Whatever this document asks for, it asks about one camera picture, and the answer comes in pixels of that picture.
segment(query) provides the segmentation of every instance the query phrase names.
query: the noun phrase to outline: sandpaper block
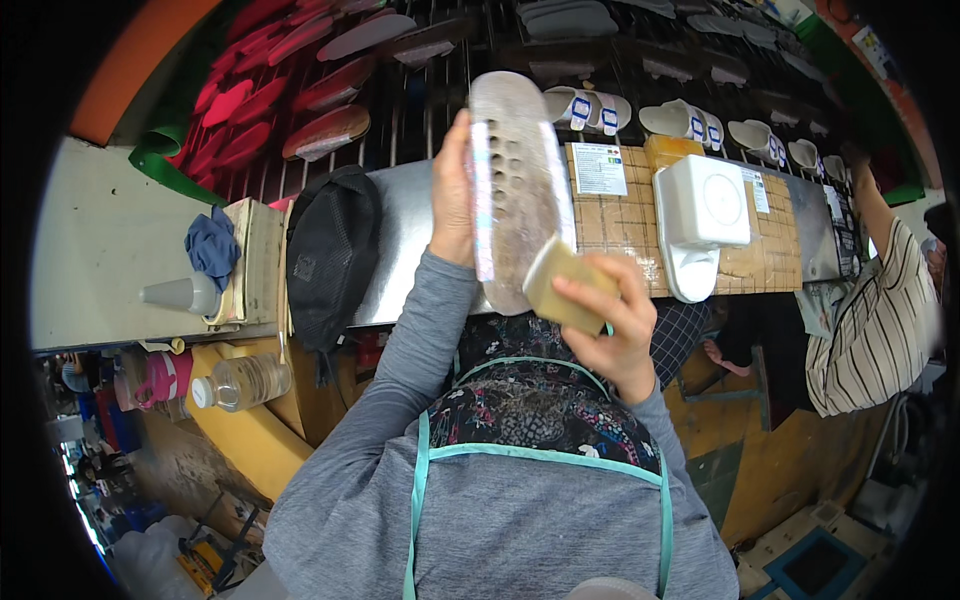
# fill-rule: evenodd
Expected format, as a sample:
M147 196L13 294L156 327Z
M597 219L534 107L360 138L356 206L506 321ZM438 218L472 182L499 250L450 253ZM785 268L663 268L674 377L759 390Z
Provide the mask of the sandpaper block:
M583 258L574 254L556 235L543 245L523 280L523 293L538 317L576 327L596 337L604 326L603 317L582 304L559 295L553 289L555 276L580 281L604 294L619 298L620 290L616 280L584 262Z

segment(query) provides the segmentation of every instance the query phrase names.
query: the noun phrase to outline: hand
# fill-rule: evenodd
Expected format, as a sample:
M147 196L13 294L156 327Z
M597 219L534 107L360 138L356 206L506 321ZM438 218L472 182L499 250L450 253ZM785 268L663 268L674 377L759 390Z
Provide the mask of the hand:
M433 238L430 251L464 267L473 266L473 213L464 159L470 134L470 115L457 113L444 146L433 161Z
M620 288L619 299L600 290L563 277L555 277L557 293L581 303L613 325L613 336L596 339L583 331L565 326L564 340L580 362L616 385L627 404L647 399L657 384L650 358L650 338L657 324L657 308L650 302L646 280L629 256L589 254L587 263L613 277Z
M844 161L850 167L851 175L853 175L853 185L860 182L873 182L874 174L870 170L870 155L852 142L844 142L840 146L840 154L843 155Z

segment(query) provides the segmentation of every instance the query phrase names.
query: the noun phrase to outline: striped shirt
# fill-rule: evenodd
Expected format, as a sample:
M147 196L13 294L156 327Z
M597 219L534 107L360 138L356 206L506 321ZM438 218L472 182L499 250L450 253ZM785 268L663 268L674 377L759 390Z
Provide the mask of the striped shirt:
M832 339L810 336L806 388L820 416L876 406L910 387L929 359L936 308L920 246L895 218L886 256L864 265Z

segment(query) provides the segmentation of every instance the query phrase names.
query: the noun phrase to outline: plastic bottle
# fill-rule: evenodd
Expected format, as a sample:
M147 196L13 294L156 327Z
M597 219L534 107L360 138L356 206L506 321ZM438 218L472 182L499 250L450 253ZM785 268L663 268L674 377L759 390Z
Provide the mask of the plastic bottle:
M237 411L263 404L290 390L290 367L281 365L273 354L257 354L222 360L209 377L191 383L197 406L216 404L225 411Z

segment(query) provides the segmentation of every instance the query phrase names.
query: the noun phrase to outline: grid pattern cardboard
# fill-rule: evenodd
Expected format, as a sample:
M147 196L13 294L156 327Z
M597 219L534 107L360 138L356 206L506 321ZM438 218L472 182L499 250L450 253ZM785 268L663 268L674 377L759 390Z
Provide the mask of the grid pattern cardboard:
M577 252L635 256L644 269L650 295L670 296L657 238L652 174L643 148L620 148L627 196L578 194L573 149L566 145L573 195ZM745 182L753 241L747 248L720 251L715 295L792 292L801 289L800 240L786 181L762 174L769 213L757 213L753 184Z

